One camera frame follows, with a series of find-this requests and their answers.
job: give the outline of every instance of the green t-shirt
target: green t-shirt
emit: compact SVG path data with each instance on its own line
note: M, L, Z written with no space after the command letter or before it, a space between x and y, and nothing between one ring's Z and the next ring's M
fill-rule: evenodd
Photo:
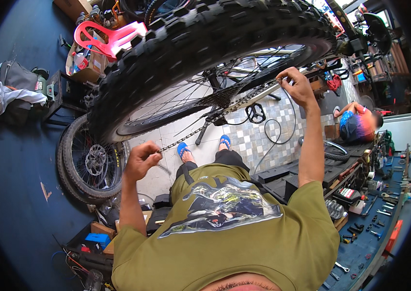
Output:
M149 238L125 226L114 239L118 291L197 291L232 274L256 273L282 290L321 286L340 237L320 182L293 193L288 206L261 195L241 167L208 164L172 187L174 206Z

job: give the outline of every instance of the seated person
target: seated person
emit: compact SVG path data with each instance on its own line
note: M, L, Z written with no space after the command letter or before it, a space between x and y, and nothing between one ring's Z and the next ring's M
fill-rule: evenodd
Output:
M342 110L339 106L335 107L333 116L341 116L340 137L346 142L371 142L375 137L375 130L383 125L379 111L372 113L358 102L351 102Z
M307 113L299 188L288 205L260 192L241 156L223 135L212 164L198 166L185 143L173 207L149 238L136 181L162 155L150 141L134 147L123 173L120 232L114 238L112 282L118 291L313 291L329 276L340 236L323 199L320 108L295 67L278 74Z

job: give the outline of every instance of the white cloth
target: white cloth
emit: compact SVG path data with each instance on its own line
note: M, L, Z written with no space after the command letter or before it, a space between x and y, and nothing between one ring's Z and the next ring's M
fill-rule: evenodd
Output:
M11 90L3 86L2 82L0 82L0 115L5 112L7 105L15 99L21 99L31 104L40 103L44 106L47 101L47 96L26 89Z

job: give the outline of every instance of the blue shorts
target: blue shorts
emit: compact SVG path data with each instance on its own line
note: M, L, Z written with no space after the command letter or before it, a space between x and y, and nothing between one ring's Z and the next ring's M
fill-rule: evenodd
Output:
M346 122L348 121L348 119L353 115L354 113L349 110L346 110L345 112L343 112L343 115L341 116L341 120L340 120L340 130L344 125L346 125Z

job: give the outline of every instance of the blue wire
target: blue wire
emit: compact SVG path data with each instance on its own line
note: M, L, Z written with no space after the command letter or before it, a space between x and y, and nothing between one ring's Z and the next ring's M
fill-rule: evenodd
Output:
M54 260L54 256L55 256L56 254L58 254L58 253L64 253L64 254L66 255L66 252L64 252L64 251L56 251L56 252L52 255L51 264L52 264L52 261ZM65 279L65 280L71 280L71 279L73 279L74 277L76 277L76 275L73 275L73 277L64 278L64 279Z

